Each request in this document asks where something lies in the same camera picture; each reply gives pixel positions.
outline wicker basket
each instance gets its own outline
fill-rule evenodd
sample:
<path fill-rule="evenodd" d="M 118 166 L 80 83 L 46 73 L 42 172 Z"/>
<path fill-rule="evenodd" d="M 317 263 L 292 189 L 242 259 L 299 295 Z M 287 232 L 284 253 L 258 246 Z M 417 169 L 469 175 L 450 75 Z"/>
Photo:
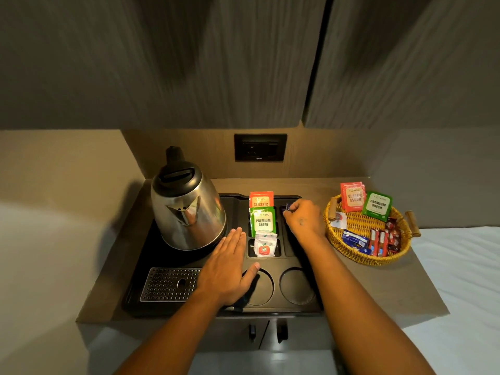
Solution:
<path fill-rule="evenodd" d="M 416 225 L 415 216 L 413 215 L 412 211 L 406 212 L 406 216 L 408 218 L 407 222 L 404 219 L 403 215 L 399 213 L 399 211 L 397 211 L 397 209 L 391 208 L 390 217 L 397 219 L 397 226 L 401 230 L 401 251 L 397 254 L 389 252 L 389 256 L 383 258 L 363 254 L 344 243 L 344 241 L 342 240 L 342 229 L 330 226 L 328 211 L 333 202 L 335 202 L 336 211 L 345 212 L 345 210 L 342 209 L 340 201 L 341 195 L 332 197 L 326 209 L 324 210 L 323 220 L 327 225 L 327 236 L 332 245 L 347 258 L 352 259 L 355 262 L 371 266 L 387 265 L 398 260 L 410 250 L 412 237 L 421 236 L 418 226 Z M 369 238 L 371 229 L 383 230 L 385 229 L 385 223 L 376 218 L 364 215 L 361 212 L 349 212 L 347 213 L 347 229 L 356 234 Z"/>

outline black tray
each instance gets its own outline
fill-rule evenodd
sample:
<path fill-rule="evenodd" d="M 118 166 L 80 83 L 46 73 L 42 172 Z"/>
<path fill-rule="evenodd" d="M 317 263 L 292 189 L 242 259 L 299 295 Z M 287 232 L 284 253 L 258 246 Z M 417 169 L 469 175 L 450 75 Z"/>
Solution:
<path fill-rule="evenodd" d="M 221 203 L 227 215 L 226 234 L 232 228 L 242 227 L 247 233 L 247 249 L 243 268 L 258 261 L 260 270 L 247 294 L 218 315 L 240 313 L 296 314 L 319 313 L 322 303 L 309 261 L 283 218 L 285 205 L 299 196 L 275 196 L 278 246 L 275 257 L 256 257 L 249 224 L 248 196 L 221 194 Z M 123 298 L 122 307 L 135 317 L 172 315 L 182 306 L 179 302 L 140 301 L 149 271 L 152 267 L 199 268 L 209 258 L 214 246 L 195 251 L 180 251 L 167 245 L 153 220 L 141 255 Z"/>

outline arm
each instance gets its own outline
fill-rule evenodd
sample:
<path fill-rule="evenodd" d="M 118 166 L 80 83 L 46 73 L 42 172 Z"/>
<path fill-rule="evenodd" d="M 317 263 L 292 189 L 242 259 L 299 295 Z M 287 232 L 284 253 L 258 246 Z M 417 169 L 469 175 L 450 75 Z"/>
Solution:
<path fill-rule="evenodd" d="M 218 310 L 242 297 L 257 275 L 259 264 L 255 263 L 241 277 L 245 244 L 246 235 L 240 227 L 221 240 L 200 271 L 189 300 L 122 364 L 116 375 L 187 374 L 198 343 Z"/>
<path fill-rule="evenodd" d="M 413 342 L 336 255 L 324 235 L 320 208 L 300 199 L 290 210 L 284 217 L 308 256 L 328 324 L 349 369 L 357 375 L 434 374 Z"/>

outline white bedsheet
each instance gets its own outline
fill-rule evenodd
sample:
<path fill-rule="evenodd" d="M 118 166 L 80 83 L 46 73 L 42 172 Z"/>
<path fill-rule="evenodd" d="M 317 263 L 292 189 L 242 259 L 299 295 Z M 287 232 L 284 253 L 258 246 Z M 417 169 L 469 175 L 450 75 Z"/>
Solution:
<path fill-rule="evenodd" d="M 450 315 L 404 332 L 438 375 L 500 374 L 500 227 L 423 229 L 412 246 Z"/>

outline green tea sachet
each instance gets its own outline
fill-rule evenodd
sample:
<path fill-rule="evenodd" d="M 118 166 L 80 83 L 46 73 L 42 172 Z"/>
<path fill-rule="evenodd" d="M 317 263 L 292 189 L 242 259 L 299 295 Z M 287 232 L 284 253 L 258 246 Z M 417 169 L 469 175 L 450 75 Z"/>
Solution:
<path fill-rule="evenodd" d="M 366 193 L 365 205 L 361 213 L 387 222 L 391 213 L 392 197 L 382 193 L 368 191 Z"/>
<path fill-rule="evenodd" d="M 252 237 L 255 232 L 276 233 L 276 216 L 273 207 L 250 208 L 250 225 Z"/>

